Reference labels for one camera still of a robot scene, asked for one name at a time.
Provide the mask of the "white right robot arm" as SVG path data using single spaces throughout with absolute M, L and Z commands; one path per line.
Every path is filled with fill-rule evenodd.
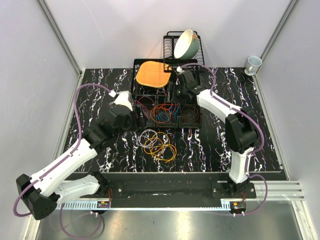
M 236 106 L 204 86 L 187 89 L 174 86 L 172 101 L 181 104 L 197 103 L 210 111 L 225 125 L 225 142 L 231 150 L 231 167 L 228 173 L 226 191 L 232 198 L 244 194 L 250 183 L 249 165 L 254 146 L 263 133 L 253 120 L 252 112 Z

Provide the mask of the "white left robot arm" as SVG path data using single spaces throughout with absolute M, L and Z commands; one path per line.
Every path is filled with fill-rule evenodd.
M 109 182 L 98 171 L 77 180 L 64 181 L 78 167 L 105 150 L 113 139 L 136 126 L 132 107 L 115 105 L 109 109 L 105 118 L 91 124 L 56 160 L 31 176 L 22 174 L 16 179 L 19 197 L 14 203 L 14 214 L 22 216 L 17 211 L 19 201 L 28 208 L 28 215 L 42 220 L 67 201 L 88 195 L 103 198 L 109 191 Z

